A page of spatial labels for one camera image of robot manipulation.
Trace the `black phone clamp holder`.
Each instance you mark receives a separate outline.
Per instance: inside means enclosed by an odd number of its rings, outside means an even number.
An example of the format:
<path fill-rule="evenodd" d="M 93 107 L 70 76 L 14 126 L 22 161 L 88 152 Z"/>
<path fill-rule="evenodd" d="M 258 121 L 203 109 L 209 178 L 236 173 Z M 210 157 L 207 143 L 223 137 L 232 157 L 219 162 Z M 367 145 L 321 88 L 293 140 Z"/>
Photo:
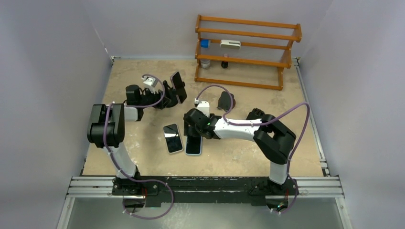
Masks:
<path fill-rule="evenodd" d="M 184 101 L 187 98 L 184 81 L 176 81 L 172 83 L 170 91 L 173 95 L 177 95 L 178 99 L 181 101 Z"/>

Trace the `phone with purple clear case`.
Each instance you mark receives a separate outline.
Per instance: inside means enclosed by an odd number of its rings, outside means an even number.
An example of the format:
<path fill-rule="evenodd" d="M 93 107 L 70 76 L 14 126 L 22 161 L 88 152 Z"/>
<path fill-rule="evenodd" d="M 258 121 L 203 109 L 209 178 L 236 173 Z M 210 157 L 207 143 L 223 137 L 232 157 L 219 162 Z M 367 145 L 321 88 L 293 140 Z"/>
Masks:
<path fill-rule="evenodd" d="M 182 80 L 179 72 L 175 72 L 171 76 L 171 83 L 173 89 L 175 90 L 175 94 L 178 98 L 178 102 L 182 104 L 187 98 L 187 93 L 185 90 L 185 82 Z"/>

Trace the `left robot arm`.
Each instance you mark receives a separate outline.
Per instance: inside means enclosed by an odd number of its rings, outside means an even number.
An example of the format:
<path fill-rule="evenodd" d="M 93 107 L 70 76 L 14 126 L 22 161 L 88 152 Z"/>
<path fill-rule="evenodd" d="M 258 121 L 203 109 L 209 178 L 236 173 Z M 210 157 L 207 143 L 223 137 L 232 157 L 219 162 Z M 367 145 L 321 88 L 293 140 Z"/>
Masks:
<path fill-rule="evenodd" d="M 163 82 L 162 90 L 155 90 L 154 86 L 141 89 L 132 84 L 126 87 L 123 103 L 95 104 L 92 107 L 87 139 L 89 143 L 106 151 L 116 171 L 115 185 L 130 195 L 140 193 L 144 183 L 159 181 L 142 177 L 136 164 L 129 158 L 124 145 L 125 122 L 141 121 L 145 108 L 163 109 L 181 103 L 177 92 L 166 81 Z"/>

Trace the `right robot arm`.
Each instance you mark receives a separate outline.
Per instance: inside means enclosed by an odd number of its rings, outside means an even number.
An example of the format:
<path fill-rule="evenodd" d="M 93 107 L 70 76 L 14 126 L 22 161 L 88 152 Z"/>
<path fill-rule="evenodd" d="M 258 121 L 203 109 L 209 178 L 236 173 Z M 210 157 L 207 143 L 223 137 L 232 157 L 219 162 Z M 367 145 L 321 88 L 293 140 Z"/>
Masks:
<path fill-rule="evenodd" d="M 287 188 L 288 161 L 295 147 L 296 135 L 281 121 L 260 109 L 253 109 L 246 120 L 224 120 L 193 108 L 183 116 L 184 134 L 205 139 L 241 139 L 257 144 L 270 161 L 268 188 L 280 194 Z"/>

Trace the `black round-base phone stand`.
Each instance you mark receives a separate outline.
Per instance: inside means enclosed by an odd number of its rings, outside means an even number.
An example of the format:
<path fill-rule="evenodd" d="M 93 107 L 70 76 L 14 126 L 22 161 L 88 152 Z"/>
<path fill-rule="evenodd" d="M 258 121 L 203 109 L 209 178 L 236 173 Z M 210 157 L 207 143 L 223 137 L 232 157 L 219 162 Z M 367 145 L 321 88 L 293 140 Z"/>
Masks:
<path fill-rule="evenodd" d="M 177 95 L 167 95 L 167 96 L 165 95 L 162 101 L 159 103 L 158 108 L 159 109 L 171 108 L 177 105 L 178 102 L 179 101 Z"/>

